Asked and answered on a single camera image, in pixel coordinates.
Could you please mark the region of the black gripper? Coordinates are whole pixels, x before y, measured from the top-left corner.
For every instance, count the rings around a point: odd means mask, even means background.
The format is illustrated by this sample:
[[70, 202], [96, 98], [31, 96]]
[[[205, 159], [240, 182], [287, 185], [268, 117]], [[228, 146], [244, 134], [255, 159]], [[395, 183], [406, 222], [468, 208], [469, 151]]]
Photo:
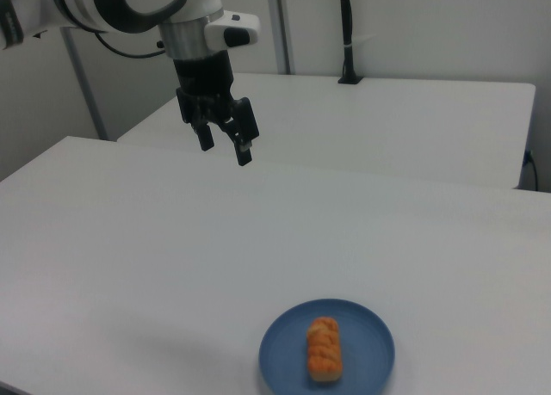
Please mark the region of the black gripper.
[[250, 100], [232, 97], [233, 71], [228, 52], [215, 52], [201, 59], [175, 59], [174, 66], [183, 120], [194, 129], [201, 149], [214, 147], [208, 123], [220, 124], [233, 142], [238, 165], [250, 163], [252, 141], [259, 130]]

